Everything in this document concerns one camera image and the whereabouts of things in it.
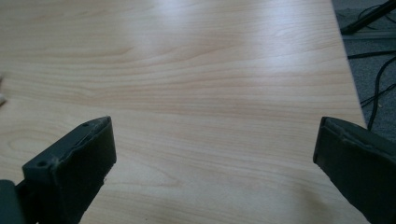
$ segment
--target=power cord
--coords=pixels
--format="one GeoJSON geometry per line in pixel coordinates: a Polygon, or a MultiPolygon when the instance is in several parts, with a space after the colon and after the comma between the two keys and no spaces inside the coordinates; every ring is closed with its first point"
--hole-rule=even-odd
{"type": "MultiPolygon", "coordinates": [[[[355,55],[350,55],[348,56],[348,59],[360,59],[360,58],[368,58],[368,57],[374,57],[374,56],[379,56],[379,55],[387,55],[387,54],[394,54],[396,53],[396,50],[387,50],[387,51],[378,51],[378,52],[368,52],[368,53],[363,53],[363,54],[355,54],[355,55]]],[[[396,88],[396,83],[388,86],[386,89],[384,89],[383,91],[379,91],[379,83],[382,77],[382,74],[384,74],[385,69],[393,62],[396,61],[396,56],[389,59],[388,61],[386,61],[381,68],[378,71],[378,74],[376,75],[375,78],[375,94],[372,97],[369,97],[363,101],[361,101],[361,107],[365,107],[368,104],[370,104],[371,102],[373,102],[373,109],[372,109],[372,114],[370,116],[369,122],[367,124],[367,129],[369,131],[372,130],[373,128],[373,124],[374,124],[374,120],[376,117],[376,112],[378,110],[378,100],[379,97],[381,97],[384,93],[393,90],[394,88],[396,88]]]]}
{"type": "MultiPolygon", "coordinates": [[[[361,17],[363,16],[363,14],[364,14],[365,12],[367,12],[367,11],[373,9],[373,8],[380,7],[380,6],[381,6],[381,5],[376,5],[376,6],[372,6],[372,7],[367,7],[367,8],[364,9],[361,13],[359,13],[359,15],[358,15],[358,20],[361,19],[361,17]]],[[[393,22],[393,23],[396,23],[396,20],[394,20],[393,18],[391,18],[391,17],[389,16],[389,14],[385,15],[385,18],[387,18],[388,21],[391,21],[391,22],[393,22]]],[[[366,27],[369,28],[369,29],[371,29],[371,30],[376,30],[376,28],[374,28],[374,27],[372,27],[372,26],[369,26],[369,25],[367,25],[366,27]]]]}

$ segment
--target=wood grain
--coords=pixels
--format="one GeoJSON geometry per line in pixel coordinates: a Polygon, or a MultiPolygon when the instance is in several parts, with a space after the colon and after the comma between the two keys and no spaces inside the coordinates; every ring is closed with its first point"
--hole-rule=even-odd
{"type": "Polygon", "coordinates": [[[366,223],[312,162],[363,124],[331,1],[2,1],[0,178],[113,118],[81,223],[366,223]]]}

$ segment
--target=screw hole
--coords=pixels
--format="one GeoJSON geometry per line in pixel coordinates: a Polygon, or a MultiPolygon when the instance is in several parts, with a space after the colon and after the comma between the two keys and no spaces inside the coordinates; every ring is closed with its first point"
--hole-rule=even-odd
{"type": "Polygon", "coordinates": [[[43,166],[46,166],[46,165],[47,165],[47,162],[46,162],[46,161],[41,161],[41,162],[39,162],[39,163],[37,164],[38,167],[43,167],[43,166]]]}

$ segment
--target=floor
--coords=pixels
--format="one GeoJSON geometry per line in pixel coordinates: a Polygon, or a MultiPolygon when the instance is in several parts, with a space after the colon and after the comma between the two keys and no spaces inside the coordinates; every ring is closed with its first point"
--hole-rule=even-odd
{"type": "MultiPolygon", "coordinates": [[[[344,27],[355,21],[359,14],[367,7],[375,6],[386,1],[358,1],[358,0],[333,0],[333,6],[340,27],[344,27]]],[[[396,20],[396,10],[389,16],[396,20]]],[[[395,30],[396,23],[386,18],[373,22],[371,26],[377,30],[395,30]]],[[[375,39],[375,40],[344,40],[346,54],[358,54],[364,52],[396,50],[394,39],[375,39]]],[[[352,75],[355,80],[360,100],[364,100],[374,95],[375,77],[381,66],[395,55],[386,55],[366,59],[349,60],[352,75]]],[[[385,70],[380,81],[380,90],[386,89],[389,85],[396,83],[396,63],[391,63],[385,70]]],[[[369,104],[362,109],[366,123],[372,114],[373,104],[369,104]]],[[[388,140],[396,143],[396,88],[384,94],[378,103],[378,112],[372,131],[388,140]]]]}

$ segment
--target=black cable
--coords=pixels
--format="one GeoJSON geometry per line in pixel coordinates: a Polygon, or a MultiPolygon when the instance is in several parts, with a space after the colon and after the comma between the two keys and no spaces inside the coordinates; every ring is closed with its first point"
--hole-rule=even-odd
{"type": "Polygon", "coordinates": [[[392,19],[392,18],[391,18],[390,16],[388,16],[388,15],[385,15],[385,18],[387,18],[388,21],[391,21],[391,22],[393,22],[393,23],[396,23],[396,20],[392,19]]]}
{"type": "Polygon", "coordinates": [[[387,91],[391,91],[396,87],[396,83],[393,83],[392,85],[388,86],[386,89],[384,89],[383,91],[381,91],[378,95],[374,95],[372,97],[369,97],[365,100],[361,101],[361,108],[366,107],[367,105],[369,105],[375,97],[379,98],[381,97],[384,93],[386,93],[387,91]]]}
{"type": "MultiPolygon", "coordinates": [[[[366,12],[366,11],[372,9],[372,8],[380,7],[380,6],[381,6],[381,5],[376,5],[376,6],[373,6],[373,7],[367,7],[367,8],[364,9],[361,13],[359,13],[358,20],[361,19],[361,16],[364,14],[364,12],[366,12]]],[[[372,30],[376,30],[374,27],[371,27],[371,26],[369,26],[369,25],[367,25],[366,27],[369,28],[369,29],[372,29],[372,30]]]]}
{"type": "MultiPolygon", "coordinates": [[[[396,61],[396,57],[393,57],[390,60],[388,60],[387,62],[385,62],[384,65],[382,65],[381,69],[379,69],[379,72],[378,72],[378,74],[376,75],[376,78],[375,78],[375,93],[374,93],[374,96],[378,96],[378,94],[379,94],[379,81],[381,79],[382,74],[384,73],[384,71],[388,67],[388,65],[390,65],[394,61],[396,61]]],[[[375,120],[376,111],[378,110],[378,100],[379,100],[379,97],[375,97],[374,98],[372,115],[370,116],[369,123],[367,124],[367,129],[369,131],[371,131],[372,128],[373,128],[373,123],[374,123],[374,120],[375,120]]]]}
{"type": "Polygon", "coordinates": [[[362,54],[348,55],[347,58],[348,59],[359,59],[359,58],[368,58],[368,57],[394,54],[394,53],[396,53],[396,50],[376,51],[376,52],[367,52],[367,53],[362,53],[362,54]]]}

